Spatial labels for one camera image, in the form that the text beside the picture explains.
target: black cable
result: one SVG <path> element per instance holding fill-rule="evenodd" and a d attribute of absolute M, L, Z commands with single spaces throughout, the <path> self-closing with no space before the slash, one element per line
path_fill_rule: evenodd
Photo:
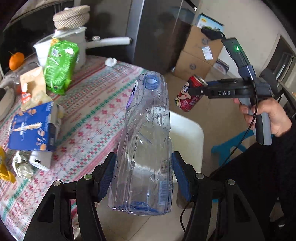
<path fill-rule="evenodd" d="M 209 178 L 211 178 L 217 171 L 219 171 L 225 164 L 226 162 L 229 160 L 229 158 L 232 156 L 232 154 L 236 151 L 236 149 L 239 147 L 239 145 L 244 141 L 246 135 L 249 133 L 254 121 L 255 121 L 255 118 L 256 118 L 256 114 L 257 114 L 257 109 L 258 109 L 258 95 L 257 95 L 257 89 L 256 89 L 256 85 L 255 83 L 252 81 L 252 84 L 253 84 L 253 87 L 254 87 L 254 90 L 255 90 L 255 96 L 256 96 L 256 105 L 255 105 L 255 113 L 253 115 L 253 119 L 251 121 L 251 124 L 249 125 L 249 128 L 247 129 L 247 131 L 245 132 L 244 136 L 242 137 L 242 139 L 240 140 L 240 142 L 236 145 L 236 147 L 233 149 L 233 151 L 229 154 L 229 156 L 225 159 L 225 161 L 222 163 L 222 165 L 216 169 L 215 171 L 212 172 L 212 174 L 209 176 Z"/>
<path fill-rule="evenodd" d="M 190 203 L 190 201 L 185 205 L 185 207 L 184 207 L 184 209 L 183 209 L 183 211 L 182 211 L 182 213 L 181 213 L 181 215 L 180 215 L 180 223 L 181 223 L 181 226 L 182 226 L 184 232 L 185 232 L 185 227 L 184 227 L 184 225 L 183 225 L 182 216 L 183 216 L 183 214 L 184 214 L 184 212 L 185 212 L 185 209 L 188 207 L 189 203 Z"/>

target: clear plastic bottle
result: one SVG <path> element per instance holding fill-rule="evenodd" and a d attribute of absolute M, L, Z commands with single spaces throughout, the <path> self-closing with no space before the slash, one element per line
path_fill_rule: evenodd
<path fill-rule="evenodd" d="M 156 72 L 139 75 L 126 107 L 125 125 L 109 192 L 109 206 L 136 215 L 171 210 L 173 170 L 168 90 Z"/>

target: finger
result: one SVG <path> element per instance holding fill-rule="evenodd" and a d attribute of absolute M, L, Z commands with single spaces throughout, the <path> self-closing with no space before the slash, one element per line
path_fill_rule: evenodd
<path fill-rule="evenodd" d="M 233 99 L 233 102 L 234 102 L 235 104 L 240 104 L 240 101 L 239 101 L 238 98 L 234 98 L 234 99 Z"/>
<path fill-rule="evenodd" d="M 257 115 L 260 115 L 263 112 L 273 114 L 273 112 L 277 110 L 277 108 L 275 108 L 275 105 L 277 104 L 277 101 L 273 98 L 260 101 L 258 103 Z M 255 106 L 253 106 L 251 110 L 255 113 Z"/>
<path fill-rule="evenodd" d="M 244 119 L 246 120 L 246 123 L 249 125 L 251 124 L 252 120 L 253 120 L 253 116 L 252 115 L 244 115 Z"/>
<path fill-rule="evenodd" d="M 243 114 L 247 114 L 249 112 L 249 108 L 248 106 L 244 105 L 244 104 L 240 104 L 239 105 L 239 110 L 241 113 Z"/>

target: red soda can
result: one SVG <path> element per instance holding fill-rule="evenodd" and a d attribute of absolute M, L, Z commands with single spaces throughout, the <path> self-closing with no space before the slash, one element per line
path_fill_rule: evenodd
<path fill-rule="evenodd" d="M 188 94 L 188 89 L 193 87 L 201 87 L 201 86 L 207 86 L 207 82 L 203 80 L 203 78 L 193 75 L 189 78 L 189 80 L 186 82 L 186 84 L 181 89 L 178 96 L 175 98 L 175 102 L 177 106 L 185 111 L 189 112 L 192 107 L 201 99 L 203 95 L 197 95 L 197 96 L 190 96 Z"/>

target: white shipping label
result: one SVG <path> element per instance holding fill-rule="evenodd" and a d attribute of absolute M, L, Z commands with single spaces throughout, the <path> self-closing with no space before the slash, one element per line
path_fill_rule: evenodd
<path fill-rule="evenodd" d="M 204 53 L 205 60 L 208 61 L 213 59 L 213 55 L 209 46 L 202 47 L 202 51 Z"/>

